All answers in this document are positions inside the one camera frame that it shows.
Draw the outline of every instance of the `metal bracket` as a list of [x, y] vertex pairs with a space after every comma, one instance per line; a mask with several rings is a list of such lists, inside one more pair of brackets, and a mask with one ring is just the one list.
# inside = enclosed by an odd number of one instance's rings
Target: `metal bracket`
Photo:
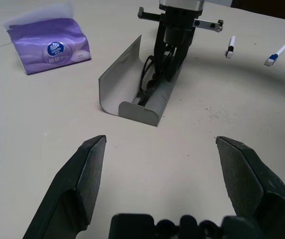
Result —
[[223, 30], [223, 20], [219, 20], [218, 22], [212, 21], [204, 21], [200, 19], [194, 19], [193, 27], [203, 28], [206, 30], [221, 32]]

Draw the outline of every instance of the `table surface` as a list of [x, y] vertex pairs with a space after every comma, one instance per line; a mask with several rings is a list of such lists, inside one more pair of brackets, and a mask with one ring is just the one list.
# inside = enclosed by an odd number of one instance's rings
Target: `table surface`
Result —
[[[57, 1], [0, 0], [0, 22]], [[27, 76], [0, 24], [0, 238], [22, 238], [53, 177], [81, 143], [99, 134], [107, 145], [92, 225], [77, 238], [107, 238], [117, 213], [179, 222], [191, 214], [220, 224], [234, 215], [217, 135], [255, 149], [285, 183], [285, 20], [206, 3], [201, 19], [224, 20], [215, 33], [197, 29], [158, 127], [104, 113], [98, 78], [142, 34], [152, 54], [156, 0], [78, 0], [75, 19], [92, 61]], [[237, 36], [232, 59], [224, 56]]]

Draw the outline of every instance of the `tissue pack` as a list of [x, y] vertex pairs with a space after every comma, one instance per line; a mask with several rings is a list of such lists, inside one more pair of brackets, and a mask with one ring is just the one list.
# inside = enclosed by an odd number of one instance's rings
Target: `tissue pack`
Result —
[[4, 26], [27, 74], [91, 59], [71, 2], [10, 19]]

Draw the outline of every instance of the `blue marker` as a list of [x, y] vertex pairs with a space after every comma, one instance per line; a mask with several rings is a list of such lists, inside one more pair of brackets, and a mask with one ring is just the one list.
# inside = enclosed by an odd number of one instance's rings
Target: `blue marker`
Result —
[[276, 52], [274, 55], [271, 55], [271, 56], [267, 59], [267, 61], [265, 62], [265, 65], [266, 65], [266, 66], [272, 66], [272, 65], [276, 62], [277, 58], [278, 58], [284, 51], [285, 51], [285, 45], [282, 46], [281, 49], [279, 49], [279, 51]]

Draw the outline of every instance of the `black cable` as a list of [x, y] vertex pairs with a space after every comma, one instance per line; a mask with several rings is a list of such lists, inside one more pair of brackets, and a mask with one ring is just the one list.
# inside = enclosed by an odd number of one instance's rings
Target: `black cable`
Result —
[[154, 63], [154, 57], [153, 56], [148, 56], [146, 62], [144, 63], [144, 66], [142, 68], [142, 72], [141, 72], [141, 78], [140, 78], [140, 90], [143, 92], [142, 90], [142, 80], [145, 76], [145, 74], [147, 73], [147, 71], [149, 70], [149, 68], [152, 66], [152, 64]]

